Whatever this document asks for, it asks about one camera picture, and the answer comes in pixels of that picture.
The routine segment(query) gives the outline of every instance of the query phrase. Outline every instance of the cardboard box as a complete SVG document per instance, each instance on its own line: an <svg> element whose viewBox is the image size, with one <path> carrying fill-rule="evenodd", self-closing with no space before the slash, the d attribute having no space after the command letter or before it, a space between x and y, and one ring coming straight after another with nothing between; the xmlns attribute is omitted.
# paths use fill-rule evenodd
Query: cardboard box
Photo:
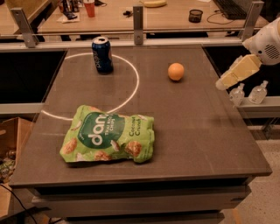
<svg viewBox="0 0 280 224"><path fill-rule="evenodd" d="M16 165L22 150L31 134L33 122L22 118L12 118L0 123L0 155L5 155L10 149L17 150ZM11 193L0 187L0 219L9 212Z"/></svg>

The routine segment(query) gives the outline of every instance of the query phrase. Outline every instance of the table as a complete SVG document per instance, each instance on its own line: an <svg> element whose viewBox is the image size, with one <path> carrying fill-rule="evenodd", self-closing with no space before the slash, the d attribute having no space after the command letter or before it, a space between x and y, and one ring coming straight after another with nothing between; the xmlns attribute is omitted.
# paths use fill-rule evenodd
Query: table
<svg viewBox="0 0 280 224"><path fill-rule="evenodd" d="M29 11L28 15L26 15L28 21L32 22L51 1L52 0L37 1L35 5L37 8ZM7 38L5 36L9 37L14 34L19 34L18 25L14 21L6 3L0 5L0 18L0 39Z"/></svg>
<svg viewBox="0 0 280 224"><path fill-rule="evenodd" d="M124 32L133 31L133 17L125 17L125 11L132 11L134 5L139 5L138 0L106 0L106 7L95 7L95 17L88 17L85 8L80 8L80 22L62 24L57 20L62 16L59 9L53 14L39 29L39 33L87 33L87 32ZM203 10L201 23L194 24L188 21L189 10ZM204 3L197 0L172 0L164 7L143 8L143 29L147 32L156 31L227 31L240 30L244 26L245 20L235 20L233 23L217 14L207 22L207 18L213 15L218 7L213 1ZM263 27L268 22L259 17L256 28Z"/></svg>
<svg viewBox="0 0 280 224"><path fill-rule="evenodd" d="M10 182L35 190L36 207L48 207L50 217L221 210L245 199L254 177L271 174L228 94L216 89L200 45L112 53L114 72L99 75L90 48L67 50ZM181 82L167 76L173 62L185 67ZM66 164L60 147L83 104L153 116L151 161Z"/></svg>

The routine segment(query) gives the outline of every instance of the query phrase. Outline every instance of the red cup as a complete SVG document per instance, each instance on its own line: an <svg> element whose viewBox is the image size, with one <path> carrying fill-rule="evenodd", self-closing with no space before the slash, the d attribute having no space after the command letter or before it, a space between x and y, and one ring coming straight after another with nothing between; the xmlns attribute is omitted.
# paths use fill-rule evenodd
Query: red cup
<svg viewBox="0 0 280 224"><path fill-rule="evenodd" d="M90 17L90 18L93 18L95 16L95 3L85 3L85 7L86 7L86 10L87 10L87 15Z"/></svg>

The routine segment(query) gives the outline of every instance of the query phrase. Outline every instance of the floor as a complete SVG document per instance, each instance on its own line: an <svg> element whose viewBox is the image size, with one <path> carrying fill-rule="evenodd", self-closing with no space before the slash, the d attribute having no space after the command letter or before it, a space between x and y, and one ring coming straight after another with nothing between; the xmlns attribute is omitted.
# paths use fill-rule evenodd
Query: floor
<svg viewBox="0 0 280 224"><path fill-rule="evenodd" d="M250 183L252 193L235 209L222 211L220 224L280 223L280 129L270 140L256 140L272 169L268 177L255 178Z"/></svg>

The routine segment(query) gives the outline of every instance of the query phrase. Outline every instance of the white circle line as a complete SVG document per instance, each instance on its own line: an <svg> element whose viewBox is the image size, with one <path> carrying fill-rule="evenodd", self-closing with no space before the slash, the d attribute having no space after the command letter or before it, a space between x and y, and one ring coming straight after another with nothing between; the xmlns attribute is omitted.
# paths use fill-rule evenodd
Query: white circle line
<svg viewBox="0 0 280 224"><path fill-rule="evenodd" d="M78 54L75 54L75 55L71 55L71 56L65 57L65 60L69 60L69 59L74 58L74 57L84 56L84 55L89 55L89 54L92 54L92 53L91 52L78 53ZM133 96L136 94L136 92L138 90L138 87L139 87L139 83L140 83L138 71L132 65L131 62L129 62L128 60L124 59L123 57L117 56L115 54L112 54L112 56L115 57L115 58L118 58L119 60L123 60L124 62L126 62L127 64L129 64L132 67L132 69L134 70L134 72L136 74L136 86L135 86L132 94L129 96L129 98L125 102L123 102L122 104L120 104L116 108L113 108L110 111L107 111L107 113L113 113L113 112L117 111L118 109L122 108L124 105L126 105L133 98ZM72 121L73 120L73 118L68 118L68 117L59 116L59 115L53 115L53 114L51 114L51 113L49 113L49 112L47 112L47 111L45 111L43 109L41 110L41 113L44 113L44 114L46 114L48 116L51 116L53 118L57 118L57 119L65 120L65 121Z"/></svg>

